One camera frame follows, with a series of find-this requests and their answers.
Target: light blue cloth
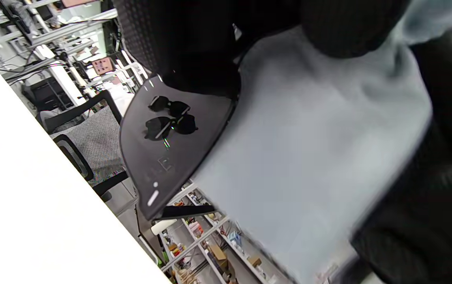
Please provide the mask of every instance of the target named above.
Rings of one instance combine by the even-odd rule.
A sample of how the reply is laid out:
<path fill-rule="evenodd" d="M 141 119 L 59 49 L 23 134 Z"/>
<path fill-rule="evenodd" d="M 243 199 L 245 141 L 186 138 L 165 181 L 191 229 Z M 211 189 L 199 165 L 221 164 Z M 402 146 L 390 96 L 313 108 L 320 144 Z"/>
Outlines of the light blue cloth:
<path fill-rule="evenodd" d="M 431 103 L 407 44 L 450 28 L 452 0 L 413 0 L 360 58 L 321 54 L 300 27 L 260 40 L 195 182 L 297 282 L 315 283 L 350 257 L 349 234 L 424 137 Z"/>

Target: mesh chair back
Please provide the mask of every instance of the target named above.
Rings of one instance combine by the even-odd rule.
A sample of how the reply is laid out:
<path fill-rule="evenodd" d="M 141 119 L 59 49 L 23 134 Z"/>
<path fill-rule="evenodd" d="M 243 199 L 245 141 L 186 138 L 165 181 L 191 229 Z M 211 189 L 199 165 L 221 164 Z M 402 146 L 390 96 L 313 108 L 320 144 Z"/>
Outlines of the mesh chair back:
<path fill-rule="evenodd" d="M 127 178 L 119 146 L 120 120 L 108 91 L 44 119 L 47 133 L 100 196 Z"/>

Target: cardboard box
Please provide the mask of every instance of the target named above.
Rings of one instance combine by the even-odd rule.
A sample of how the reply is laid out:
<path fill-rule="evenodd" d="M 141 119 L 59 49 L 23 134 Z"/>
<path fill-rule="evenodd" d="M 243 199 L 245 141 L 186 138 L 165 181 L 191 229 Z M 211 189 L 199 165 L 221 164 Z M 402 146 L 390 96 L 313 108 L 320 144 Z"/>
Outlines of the cardboard box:
<path fill-rule="evenodd" d="M 252 264 L 252 266 L 254 266 L 254 267 L 257 267 L 257 266 L 259 266 L 259 265 L 261 264 L 260 258 L 259 258 L 259 257 L 256 257 L 256 256 L 254 256 L 254 257 L 249 257 L 247 260 L 248 260 L 248 261 Z"/>
<path fill-rule="evenodd" d="M 212 252 L 212 255 L 215 258 L 215 261 L 217 261 L 217 264 L 219 264 L 220 269 L 222 271 L 226 271 L 228 269 L 228 261 L 227 256 L 224 254 L 224 252 L 217 246 L 216 244 L 208 245 L 208 249 L 210 252 Z"/>
<path fill-rule="evenodd" d="M 208 248 L 211 250 L 212 254 L 214 255 L 215 259 L 218 260 L 218 262 L 220 262 L 221 260 L 227 260 L 227 256 L 216 244 L 209 245 Z"/>

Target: white table surface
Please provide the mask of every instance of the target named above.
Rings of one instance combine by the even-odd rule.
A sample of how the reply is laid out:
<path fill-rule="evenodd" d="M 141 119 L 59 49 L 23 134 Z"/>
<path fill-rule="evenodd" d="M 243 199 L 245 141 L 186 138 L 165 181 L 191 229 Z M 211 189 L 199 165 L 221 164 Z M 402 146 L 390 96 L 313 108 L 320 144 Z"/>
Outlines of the white table surface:
<path fill-rule="evenodd" d="M 168 283 L 0 75 L 0 283 Z"/>

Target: shelf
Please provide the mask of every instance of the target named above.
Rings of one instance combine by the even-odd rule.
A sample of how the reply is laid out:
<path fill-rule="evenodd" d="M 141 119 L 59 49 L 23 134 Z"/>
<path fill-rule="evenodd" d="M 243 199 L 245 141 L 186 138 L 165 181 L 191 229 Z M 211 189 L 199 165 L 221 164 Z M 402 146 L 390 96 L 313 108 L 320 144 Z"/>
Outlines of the shelf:
<path fill-rule="evenodd" d="M 186 226 L 186 228 L 188 229 L 189 234 L 191 234 L 191 236 L 193 237 L 193 239 L 195 239 L 195 241 L 196 241 L 198 238 L 194 235 L 193 231 L 191 231 L 191 229 L 189 228 L 189 225 L 186 223 L 186 221 L 185 221 L 184 219 L 182 219 L 182 222 L 184 222 L 184 226 Z M 214 272 L 215 275 L 218 277 L 218 279 L 219 279 L 219 281 L 221 282 L 221 284 L 226 284 L 226 281 L 224 281 L 224 279 L 222 278 L 222 275 L 219 273 L 219 270 L 217 270 L 217 268 L 215 267 L 213 261 L 212 261 L 212 260 L 210 259 L 210 257 L 208 256 L 208 251 L 205 250 L 205 249 L 201 246 L 201 244 L 197 245 L 197 247 L 199 248 L 199 250 L 201 250 L 201 252 L 202 252 L 204 258 L 206 259 L 206 261 L 208 261 L 208 264 L 209 264 L 210 268 L 212 268 L 213 272 Z"/>
<path fill-rule="evenodd" d="M 195 205 L 199 206 L 199 203 L 196 203 L 189 194 L 187 194 L 187 197 L 190 199 L 190 201 Z M 210 223 L 210 225 L 215 225 L 217 222 L 210 219 L 207 215 L 203 215 L 204 219 Z M 228 246 L 235 252 L 235 254 L 244 262 L 244 264 L 252 271 L 254 275 L 256 275 L 256 278 L 262 283 L 262 284 L 269 284 L 268 281 L 260 275 L 260 273 L 256 270 L 254 266 L 247 260 L 247 258 L 231 243 L 231 241 L 226 237 L 225 235 L 221 234 L 220 230 L 217 229 L 218 234 L 224 239 L 224 241 L 228 244 Z"/>
<path fill-rule="evenodd" d="M 163 243 L 163 249 L 166 252 L 166 255 L 168 256 L 169 260 L 174 259 L 175 257 L 170 252 L 170 248 L 168 248 L 168 244 L 166 244 L 166 239 L 163 237 L 163 233 L 159 233 L 159 237 L 161 238 L 161 242 Z"/>
<path fill-rule="evenodd" d="M 252 266 L 252 264 L 247 260 L 247 258 L 233 244 L 231 244 L 231 241 L 229 241 L 229 239 L 220 232 L 219 234 L 221 235 L 222 239 L 224 239 L 224 241 L 228 244 L 231 250 L 233 250 L 235 254 L 244 262 L 244 264 L 252 271 L 252 273 L 256 275 L 256 278 L 259 280 L 259 282 L 261 282 L 262 284 L 269 284 L 268 281 L 265 278 L 263 278 L 262 275 L 259 274 L 256 268 Z"/>

